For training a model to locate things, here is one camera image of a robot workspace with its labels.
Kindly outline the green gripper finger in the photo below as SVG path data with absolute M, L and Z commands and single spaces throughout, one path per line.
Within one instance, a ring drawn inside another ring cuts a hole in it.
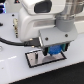
M 68 50 L 68 47 L 69 47 L 69 43 L 63 44 L 62 51 L 66 52 Z
M 49 53 L 49 48 L 44 48 L 43 55 L 47 56 L 48 53 Z

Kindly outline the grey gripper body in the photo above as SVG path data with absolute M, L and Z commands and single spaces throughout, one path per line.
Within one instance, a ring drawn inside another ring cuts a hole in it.
M 69 32 L 63 32 L 57 27 L 41 29 L 39 31 L 39 40 L 41 47 L 45 48 L 53 45 L 71 42 L 75 39 L 75 36 L 73 36 L 74 32 L 75 27 L 72 27 Z

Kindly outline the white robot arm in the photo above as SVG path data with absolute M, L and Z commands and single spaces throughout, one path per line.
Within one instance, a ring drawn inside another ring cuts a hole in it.
M 79 0 L 22 0 L 18 36 L 24 46 L 42 50 L 44 56 L 65 52 L 78 35 L 75 15 Z

